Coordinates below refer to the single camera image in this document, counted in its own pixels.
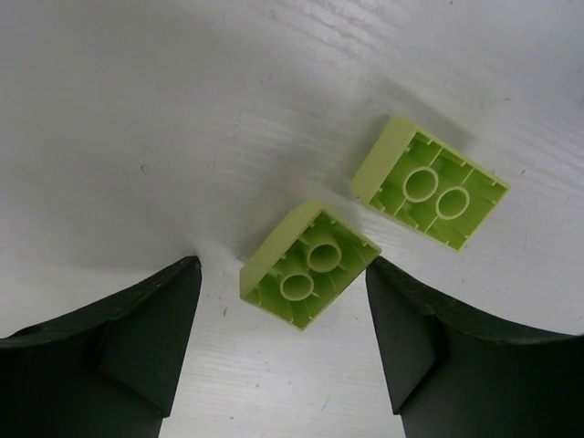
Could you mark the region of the light green lego brick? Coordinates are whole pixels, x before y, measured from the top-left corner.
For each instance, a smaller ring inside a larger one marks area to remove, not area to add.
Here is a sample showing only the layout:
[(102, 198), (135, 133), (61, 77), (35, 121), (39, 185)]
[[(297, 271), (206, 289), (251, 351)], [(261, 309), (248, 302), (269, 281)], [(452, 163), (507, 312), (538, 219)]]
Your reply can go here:
[(291, 210), (239, 272), (240, 298), (306, 329), (381, 254), (324, 203)]
[(391, 117), (350, 189), (370, 209), (459, 251), (509, 184), (419, 125)]

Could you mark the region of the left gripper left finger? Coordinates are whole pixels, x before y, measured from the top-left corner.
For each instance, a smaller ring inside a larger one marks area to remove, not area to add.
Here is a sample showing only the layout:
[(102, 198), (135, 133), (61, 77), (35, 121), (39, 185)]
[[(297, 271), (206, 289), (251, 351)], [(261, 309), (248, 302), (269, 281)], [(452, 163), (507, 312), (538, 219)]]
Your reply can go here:
[(1, 340), (4, 437), (157, 437), (172, 411), (202, 285), (187, 256)]

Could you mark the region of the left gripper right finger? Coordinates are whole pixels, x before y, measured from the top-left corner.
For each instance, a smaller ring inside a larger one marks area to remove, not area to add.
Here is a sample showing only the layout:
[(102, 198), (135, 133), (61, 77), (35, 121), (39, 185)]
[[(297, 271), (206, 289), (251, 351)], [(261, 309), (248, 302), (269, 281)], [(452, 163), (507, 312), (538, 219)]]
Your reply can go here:
[(384, 258), (366, 288), (392, 412), (409, 437), (580, 437), (583, 338), (488, 314)]

